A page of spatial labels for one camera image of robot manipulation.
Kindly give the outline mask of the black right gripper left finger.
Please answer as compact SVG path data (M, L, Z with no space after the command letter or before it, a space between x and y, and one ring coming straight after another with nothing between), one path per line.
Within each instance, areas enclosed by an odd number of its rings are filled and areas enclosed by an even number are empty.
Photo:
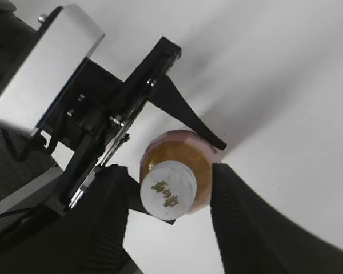
M137 182L127 167L97 173L85 196L63 217L39 208L0 233L0 273L118 273L129 195Z

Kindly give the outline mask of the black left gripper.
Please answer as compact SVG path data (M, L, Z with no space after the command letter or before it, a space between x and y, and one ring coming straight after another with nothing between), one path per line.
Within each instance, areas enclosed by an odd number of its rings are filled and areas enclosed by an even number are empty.
M36 206L38 212L59 217L85 202L128 198L130 209L151 216L141 201L141 185L128 168L106 168L106 162L128 141L128 130L148 101L215 148L227 147L166 75L181 52L175 43L160 38L125 81L93 61L86 62L42 128L51 138L41 139L38 148L50 153L63 143L74 154L53 189Z

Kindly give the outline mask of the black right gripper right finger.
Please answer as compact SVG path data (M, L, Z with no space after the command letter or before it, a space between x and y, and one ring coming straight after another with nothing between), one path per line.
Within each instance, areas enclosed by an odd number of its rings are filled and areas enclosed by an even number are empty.
M210 212L225 273L343 273L343 250L295 224L227 164L213 164Z

